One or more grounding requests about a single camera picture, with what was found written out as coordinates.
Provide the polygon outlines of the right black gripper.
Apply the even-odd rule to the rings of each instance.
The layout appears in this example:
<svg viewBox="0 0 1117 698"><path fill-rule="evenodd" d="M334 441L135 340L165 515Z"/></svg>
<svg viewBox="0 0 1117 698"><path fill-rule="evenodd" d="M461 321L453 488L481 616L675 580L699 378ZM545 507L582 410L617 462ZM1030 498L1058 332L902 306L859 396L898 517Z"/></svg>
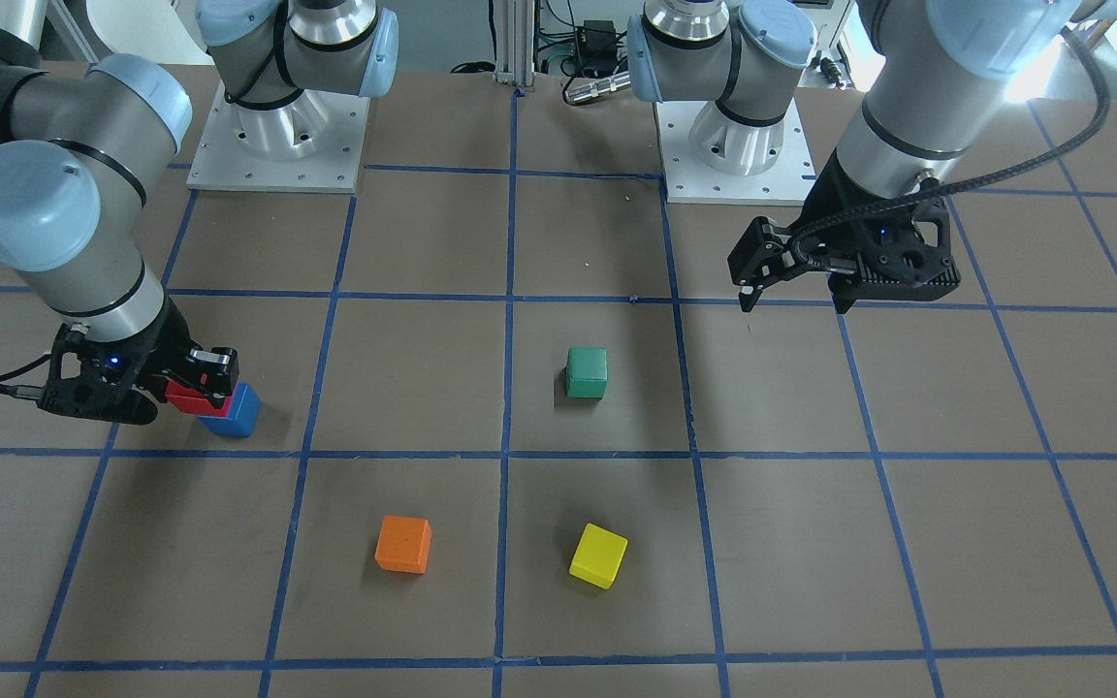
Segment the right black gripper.
<svg viewBox="0 0 1117 698"><path fill-rule="evenodd" d="M149 426L168 403L169 381L182 396L222 408L239 382L239 353L231 346L201 348L173 300L159 318L127 340L96 343L89 333L63 324L52 341L48 377L37 407L54 415L103 423Z"/></svg>

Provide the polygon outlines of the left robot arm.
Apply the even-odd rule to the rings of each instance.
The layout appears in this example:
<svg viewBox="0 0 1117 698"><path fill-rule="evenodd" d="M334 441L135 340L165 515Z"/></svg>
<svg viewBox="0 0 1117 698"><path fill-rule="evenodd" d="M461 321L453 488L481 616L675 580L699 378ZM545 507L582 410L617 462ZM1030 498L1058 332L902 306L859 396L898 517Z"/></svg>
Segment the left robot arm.
<svg viewBox="0 0 1117 698"><path fill-rule="evenodd" d="M1117 19L1117 1L863 1L884 68L865 94L792 224L753 218L727 257L739 306L823 272L839 313L856 302L936 302L957 290L945 199L1035 171L1102 128L1109 94L1073 25ZM989 174L949 181L1009 84L1063 37L1098 98L1092 119L1058 146ZM626 28L634 97L704 102L701 138L727 168L731 138L781 130L815 49L812 20L789 1L648 1Z"/></svg>

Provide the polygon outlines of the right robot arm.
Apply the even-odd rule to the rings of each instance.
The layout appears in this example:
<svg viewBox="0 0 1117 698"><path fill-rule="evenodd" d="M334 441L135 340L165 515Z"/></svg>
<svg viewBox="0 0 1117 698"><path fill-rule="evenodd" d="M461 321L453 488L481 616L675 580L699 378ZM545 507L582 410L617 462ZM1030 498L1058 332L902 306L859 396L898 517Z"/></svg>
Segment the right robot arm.
<svg viewBox="0 0 1117 698"><path fill-rule="evenodd" d="M0 395L54 415L149 426L160 403L208 431L248 436L260 398L231 346L192 340L132 231L194 115L185 88L137 54L80 79L42 70L42 1L0 1L0 262L61 318L39 386ZM327 127L315 93L378 98L398 66L399 19L375 1L200 1L223 106L258 154L306 155Z"/></svg>

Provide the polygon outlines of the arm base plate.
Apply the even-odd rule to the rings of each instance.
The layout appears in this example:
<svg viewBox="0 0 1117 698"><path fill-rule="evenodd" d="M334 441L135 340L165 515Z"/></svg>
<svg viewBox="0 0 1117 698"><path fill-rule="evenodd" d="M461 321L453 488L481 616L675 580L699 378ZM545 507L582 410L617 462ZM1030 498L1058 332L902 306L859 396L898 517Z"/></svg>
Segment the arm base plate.
<svg viewBox="0 0 1117 698"><path fill-rule="evenodd" d="M371 101L306 90L279 109L231 105L217 93L187 185L226 193L353 195Z"/></svg>
<svg viewBox="0 0 1117 698"><path fill-rule="evenodd" d="M767 127L732 122L713 102L653 106L670 202L801 205L817 181L798 106Z"/></svg>

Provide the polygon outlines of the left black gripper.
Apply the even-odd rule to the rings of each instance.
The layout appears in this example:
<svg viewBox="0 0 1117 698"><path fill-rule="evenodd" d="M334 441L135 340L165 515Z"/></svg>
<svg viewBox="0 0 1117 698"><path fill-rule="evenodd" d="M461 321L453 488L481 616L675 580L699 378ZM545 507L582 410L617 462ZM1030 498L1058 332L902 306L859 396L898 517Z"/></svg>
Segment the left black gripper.
<svg viewBox="0 0 1117 698"><path fill-rule="evenodd" d="M763 291L806 272L828 272L838 315L856 302L938 302L962 283L949 248L949 212L941 199L903 205L806 235L798 250L768 217L754 217L727 255L739 309Z"/></svg>

